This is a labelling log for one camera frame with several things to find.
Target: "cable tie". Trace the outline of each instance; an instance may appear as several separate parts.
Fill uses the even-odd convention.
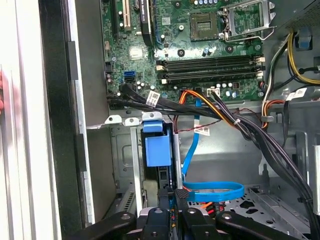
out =
[[[235,120],[235,122],[234,122],[233,125],[237,125],[237,124],[240,123],[240,122],[241,122],[240,119],[237,119],[237,120]]]

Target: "black cable bundle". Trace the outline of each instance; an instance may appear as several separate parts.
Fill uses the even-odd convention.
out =
[[[124,84],[121,91],[123,95],[130,100],[108,96],[108,101],[110,103],[122,104],[142,111],[158,111],[165,115],[199,115],[221,120],[221,117],[219,117],[209,105],[208,107],[194,107],[159,98],[156,107],[151,107],[146,104],[147,100],[135,92],[130,85]],[[239,114],[230,112],[225,103],[216,96],[214,92],[213,99],[223,116],[238,126],[237,128],[241,131],[245,139],[253,141],[253,143],[262,151],[272,169],[296,190],[300,196],[299,201],[304,204],[308,214],[311,237],[313,240],[320,240],[320,218],[313,213],[312,191],[283,147],[251,120]]]

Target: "white label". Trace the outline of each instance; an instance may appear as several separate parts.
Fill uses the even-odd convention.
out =
[[[150,90],[149,96],[148,96],[145,104],[155,108],[158,103],[159,98],[160,98],[160,93],[157,93],[155,91]]]
[[[200,127],[201,125],[198,125],[198,124],[194,124],[194,133],[195,134],[201,134],[201,135],[205,135],[205,136],[210,136],[210,128],[207,127],[207,126],[203,126],[203,127]]]
[[[296,92],[292,92],[289,94],[289,96],[286,98],[286,101],[291,101],[292,99],[298,99],[302,98],[306,94],[307,88],[301,88],[297,90]]]
[[[292,99],[294,99],[295,95],[296,95],[295,92],[290,93],[289,96],[286,98],[286,101],[291,101]]]
[[[162,25],[170,25],[170,24],[171,24],[170,17],[163,17],[162,18]]]

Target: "perforated metal sheet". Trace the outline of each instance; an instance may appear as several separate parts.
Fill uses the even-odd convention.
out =
[[[320,35],[320,0],[314,1],[298,16],[290,20],[285,28],[298,30],[303,27],[311,27],[313,35]]]

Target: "capacitor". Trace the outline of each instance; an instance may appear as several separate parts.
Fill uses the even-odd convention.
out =
[[[209,52],[208,48],[203,49],[202,57],[207,56],[208,52]]]
[[[208,50],[208,56],[210,56],[211,54],[213,54],[214,53],[214,50],[212,49],[212,48],[209,48],[209,50]]]

